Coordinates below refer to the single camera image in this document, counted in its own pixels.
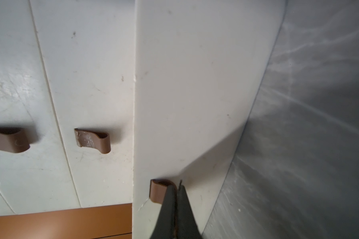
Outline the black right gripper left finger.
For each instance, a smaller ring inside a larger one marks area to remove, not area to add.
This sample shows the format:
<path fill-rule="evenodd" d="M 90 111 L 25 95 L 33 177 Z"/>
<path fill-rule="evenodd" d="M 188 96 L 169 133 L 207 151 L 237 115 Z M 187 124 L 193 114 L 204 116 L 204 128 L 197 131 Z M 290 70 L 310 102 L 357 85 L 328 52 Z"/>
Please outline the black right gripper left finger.
<path fill-rule="evenodd" d="M 177 191 L 168 186 L 156 226 L 150 239 L 174 239 L 176 230 Z"/>

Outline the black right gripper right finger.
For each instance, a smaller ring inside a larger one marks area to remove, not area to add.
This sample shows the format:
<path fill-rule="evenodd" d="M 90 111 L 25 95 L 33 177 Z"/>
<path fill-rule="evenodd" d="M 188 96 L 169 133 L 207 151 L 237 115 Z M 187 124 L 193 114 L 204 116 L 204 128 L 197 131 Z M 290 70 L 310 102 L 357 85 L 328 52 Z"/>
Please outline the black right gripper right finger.
<path fill-rule="evenodd" d="M 177 192 L 177 239 L 202 239 L 182 181 Z"/>

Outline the white top drawer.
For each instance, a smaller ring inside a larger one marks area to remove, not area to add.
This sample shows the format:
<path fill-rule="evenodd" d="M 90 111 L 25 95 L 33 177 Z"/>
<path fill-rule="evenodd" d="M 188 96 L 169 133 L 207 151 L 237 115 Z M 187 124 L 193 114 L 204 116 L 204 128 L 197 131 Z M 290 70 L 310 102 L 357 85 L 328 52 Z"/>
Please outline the white top drawer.
<path fill-rule="evenodd" d="M 0 150 L 0 216 L 80 208 L 29 1 L 0 1 L 0 127 L 30 142 Z"/>

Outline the white drawer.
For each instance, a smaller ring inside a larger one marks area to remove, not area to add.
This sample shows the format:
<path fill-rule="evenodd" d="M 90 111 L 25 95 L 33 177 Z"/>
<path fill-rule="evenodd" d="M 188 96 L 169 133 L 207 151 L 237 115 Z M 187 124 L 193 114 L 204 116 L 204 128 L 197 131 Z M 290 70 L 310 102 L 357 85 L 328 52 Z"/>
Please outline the white drawer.
<path fill-rule="evenodd" d="M 0 127 L 30 142 L 0 150 L 0 216 L 80 208 L 29 1 L 0 1 Z"/>
<path fill-rule="evenodd" d="M 204 230 L 285 10 L 285 1 L 136 1 L 133 238 L 149 238 L 157 221 L 152 179 L 183 184 Z"/>
<path fill-rule="evenodd" d="M 134 1 L 31 1 L 83 208 L 132 202 Z"/>

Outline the white bottom drawer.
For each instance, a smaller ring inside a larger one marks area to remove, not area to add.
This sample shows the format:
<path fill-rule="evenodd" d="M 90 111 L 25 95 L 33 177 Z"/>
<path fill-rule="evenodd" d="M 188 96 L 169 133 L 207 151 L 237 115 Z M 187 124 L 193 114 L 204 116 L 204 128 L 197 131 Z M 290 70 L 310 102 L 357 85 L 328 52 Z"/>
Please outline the white bottom drawer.
<path fill-rule="evenodd" d="M 204 230 L 285 10 L 285 1 L 136 1 L 133 238 L 149 238 L 157 221 L 152 179 L 183 184 Z"/>

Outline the white three-drawer storage box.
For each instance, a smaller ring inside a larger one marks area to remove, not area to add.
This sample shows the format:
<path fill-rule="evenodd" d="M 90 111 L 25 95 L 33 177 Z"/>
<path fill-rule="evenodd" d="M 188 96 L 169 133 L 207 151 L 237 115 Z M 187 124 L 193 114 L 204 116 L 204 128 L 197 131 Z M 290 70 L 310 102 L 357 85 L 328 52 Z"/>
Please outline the white three-drawer storage box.
<path fill-rule="evenodd" d="M 134 1 L 0 1 L 0 216 L 132 202 Z"/>

